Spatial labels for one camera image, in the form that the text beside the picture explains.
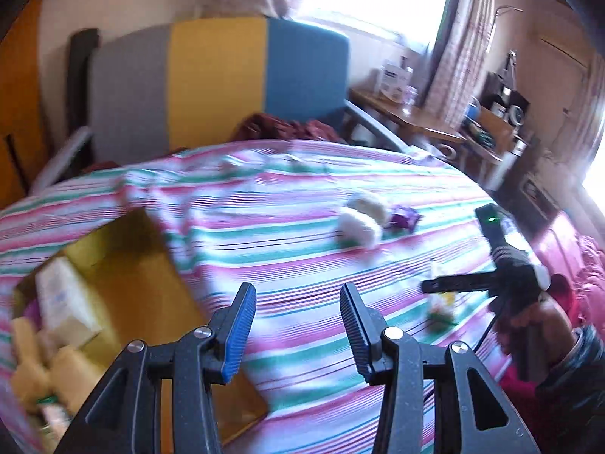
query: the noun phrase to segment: wall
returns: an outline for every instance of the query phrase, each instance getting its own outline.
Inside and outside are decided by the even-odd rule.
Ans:
[[[519,55],[518,84],[521,93],[532,104],[526,124],[548,147],[563,122],[562,109],[571,105],[578,90],[583,69],[540,39],[555,44],[585,65],[589,65],[594,49],[570,8],[555,0],[527,0],[525,4],[531,8],[531,20],[527,40]],[[534,175],[572,218],[576,228],[595,238],[603,247],[604,238],[579,200],[576,177],[564,165],[544,157],[539,159]]]
[[[534,22],[535,5],[533,0],[494,0],[494,11],[500,5],[515,6],[521,8],[523,12],[509,11],[496,20],[491,48],[489,48],[483,72],[475,89],[476,95],[481,93],[488,71],[498,71],[509,50],[517,52],[517,71],[522,70],[529,61],[526,47]],[[517,89],[524,95],[526,84],[520,72],[517,74]]]
[[[398,63],[401,56],[406,56],[408,66],[414,69],[418,66],[420,55],[405,46],[335,23],[323,23],[323,25],[349,37],[351,53],[349,84],[351,87],[373,89],[376,70],[384,65],[386,60]]]
[[[67,137],[65,74],[72,33],[96,27],[106,42],[145,27],[190,18],[199,6],[200,0],[44,0],[38,62],[43,111],[54,146],[60,147]]]

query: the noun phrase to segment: striped bedsheet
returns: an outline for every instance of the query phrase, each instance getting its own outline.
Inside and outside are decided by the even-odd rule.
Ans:
[[[388,229],[373,251],[345,239],[338,209],[359,188],[419,210],[416,232]],[[11,289],[63,245],[143,206],[200,306],[229,305],[242,281],[258,292],[243,367],[271,413],[226,452],[371,452],[382,387],[368,387],[356,372],[340,287],[354,282],[366,305],[419,340],[474,344],[491,318],[486,296],[468,294],[461,324],[444,329],[427,320],[419,285],[431,259],[448,272],[489,267],[474,218],[487,202],[468,177],[423,151],[312,141],[219,145],[53,186],[0,213],[0,415],[26,452],[39,450],[8,385]],[[506,366],[493,336],[479,355],[495,375]],[[429,401],[425,452],[433,412]]]

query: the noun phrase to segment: person's arm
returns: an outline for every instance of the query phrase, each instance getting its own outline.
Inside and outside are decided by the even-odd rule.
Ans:
[[[577,330],[579,340],[535,390],[557,421],[561,453],[605,452],[605,352],[594,326]]]
[[[540,324],[551,366],[536,397],[552,413],[556,453],[605,452],[605,348],[593,326],[573,330],[565,311],[543,293],[539,302],[495,329],[502,351],[510,353],[513,328]]]

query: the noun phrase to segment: hand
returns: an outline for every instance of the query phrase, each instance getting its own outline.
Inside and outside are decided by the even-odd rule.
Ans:
[[[556,365],[563,360],[576,344],[577,337],[572,331],[567,314],[553,297],[542,292],[536,303],[523,309],[516,316],[498,318],[494,329],[503,353],[510,354],[512,351],[510,331],[530,324],[542,325],[542,334],[546,342],[546,359],[550,365]]]

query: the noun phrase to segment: cardboard box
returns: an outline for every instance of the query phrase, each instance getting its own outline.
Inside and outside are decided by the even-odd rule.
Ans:
[[[498,118],[485,107],[481,107],[478,123],[494,137],[496,154],[502,155],[514,148],[515,129],[506,121]]]
[[[89,359],[105,368],[133,339],[143,339],[149,345],[177,341],[209,321],[191,298],[161,233],[144,209],[100,227],[53,258],[59,256],[66,256],[89,285],[93,300],[98,299],[98,317],[108,323],[108,329],[82,348]],[[35,275],[53,258],[15,288],[14,317],[20,317],[25,306],[35,299]],[[174,449],[171,398],[171,381],[163,381],[162,453]],[[228,386],[213,386],[213,403],[223,444],[258,423],[268,412],[266,402],[241,371]]]

